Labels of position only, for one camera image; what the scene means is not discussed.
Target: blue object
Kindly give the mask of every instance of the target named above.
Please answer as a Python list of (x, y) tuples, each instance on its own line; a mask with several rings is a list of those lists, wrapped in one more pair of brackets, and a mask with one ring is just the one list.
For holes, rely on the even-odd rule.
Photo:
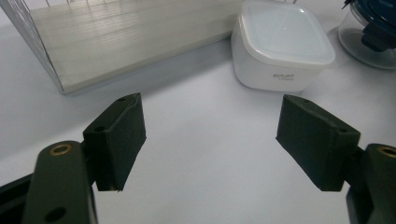
[(362, 44), (376, 52), (396, 48), (396, 0), (355, 0), (352, 6), (365, 20)]

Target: transparent container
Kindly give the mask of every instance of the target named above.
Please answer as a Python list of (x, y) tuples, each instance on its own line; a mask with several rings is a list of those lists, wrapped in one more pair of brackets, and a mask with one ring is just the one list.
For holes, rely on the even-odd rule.
[(350, 11), (338, 28), (344, 49), (373, 67), (396, 69), (396, 26), (393, 24), (396, 14), (389, 14), (396, 13), (395, 4), (394, 0), (352, 1)]

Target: white plastic container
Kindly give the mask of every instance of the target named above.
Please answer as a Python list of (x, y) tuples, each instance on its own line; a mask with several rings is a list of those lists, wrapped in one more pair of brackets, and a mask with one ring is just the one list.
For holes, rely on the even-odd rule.
[(277, 1), (247, 0), (232, 35), (233, 65), (246, 86), (302, 91), (335, 53), (315, 15)]

